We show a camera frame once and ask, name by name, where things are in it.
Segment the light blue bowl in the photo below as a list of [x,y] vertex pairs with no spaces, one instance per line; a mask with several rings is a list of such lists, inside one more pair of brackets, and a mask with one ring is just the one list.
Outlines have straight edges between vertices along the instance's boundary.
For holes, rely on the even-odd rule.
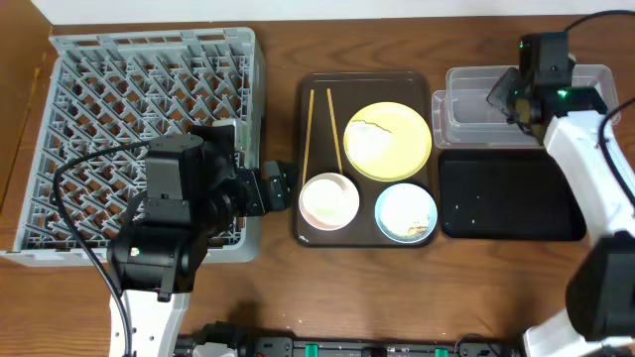
[[415,245],[433,236],[438,222],[435,200],[413,183],[396,183],[377,198],[375,221],[380,231],[398,244]]

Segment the white napkin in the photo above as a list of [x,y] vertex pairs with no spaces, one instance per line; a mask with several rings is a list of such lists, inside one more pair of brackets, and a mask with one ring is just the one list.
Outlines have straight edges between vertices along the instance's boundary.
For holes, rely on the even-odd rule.
[[365,121],[351,122],[347,128],[349,159],[363,164],[381,156],[392,142],[392,133],[381,126]]

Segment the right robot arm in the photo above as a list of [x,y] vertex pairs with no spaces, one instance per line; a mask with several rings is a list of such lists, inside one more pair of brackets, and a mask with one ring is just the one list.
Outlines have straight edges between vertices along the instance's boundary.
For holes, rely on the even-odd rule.
[[590,356],[634,341],[634,173],[611,127],[620,110],[594,86],[573,86],[575,65],[568,33],[525,35],[518,66],[487,96],[559,166],[591,243],[565,308],[523,333],[529,357]]

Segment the white cup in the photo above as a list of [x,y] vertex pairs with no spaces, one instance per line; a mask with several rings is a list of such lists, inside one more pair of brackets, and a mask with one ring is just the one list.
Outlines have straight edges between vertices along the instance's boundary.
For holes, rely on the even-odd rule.
[[344,189],[331,179],[321,178],[309,184],[303,202],[307,213],[324,224],[336,225],[344,220],[347,210]]

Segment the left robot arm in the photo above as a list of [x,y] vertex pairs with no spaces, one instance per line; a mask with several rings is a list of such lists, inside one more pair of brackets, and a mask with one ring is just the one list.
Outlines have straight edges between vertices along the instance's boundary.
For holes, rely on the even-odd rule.
[[172,355],[209,238],[236,217],[291,206],[295,165],[272,161],[263,170],[239,169],[232,154],[231,144],[211,136],[150,141],[147,188],[130,202],[107,249],[116,288],[110,355]]

